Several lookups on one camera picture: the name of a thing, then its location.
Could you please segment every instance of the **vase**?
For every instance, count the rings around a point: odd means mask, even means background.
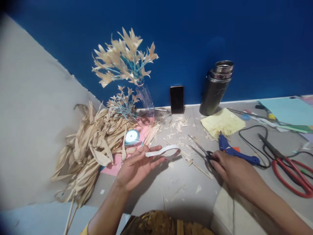
[[[153,117],[155,109],[149,92],[149,88],[144,82],[138,82],[137,84],[138,85],[136,87],[136,92],[139,96],[139,99],[143,107],[146,109],[148,117]]]

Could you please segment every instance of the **smartphone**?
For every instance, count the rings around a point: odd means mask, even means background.
[[[184,113],[184,86],[171,86],[170,96],[172,114]]]

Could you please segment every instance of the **yellow paper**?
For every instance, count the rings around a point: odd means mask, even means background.
[[[201,123],[215,139],[218,139],[220,131],[223,135],[229,136],[246,126],[243,120],[226,108],[212,116],[201,119]]]

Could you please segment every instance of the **hand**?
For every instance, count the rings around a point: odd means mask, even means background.
[[[223,180],[235,191],[249,201],[255,201],[271,189],[251,164],[242,158],[234,157],[222,151],[216,151],[212,157],[215,170]]]
[[[132,191],[143,179],[158,165],[165,161],[164,157],[155,159],[158,156],[146,157],[146,152],[159,151],[162,146],[158,145],[152,148],[143,146],[133,153],[122,165],[116,176],[115,182],[128,192]]]

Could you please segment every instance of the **blue wall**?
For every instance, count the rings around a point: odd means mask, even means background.
[[[185,103],[201,102],[207,70],[235,63],[223,101],[313,93],[313,1],[25,0],[9,15],[100,101],[105,89],[91,72],[91,52],[122,26],[154,41],[159,59],[146,70],[155,106],[170,104],[169,87],[185,86]]]

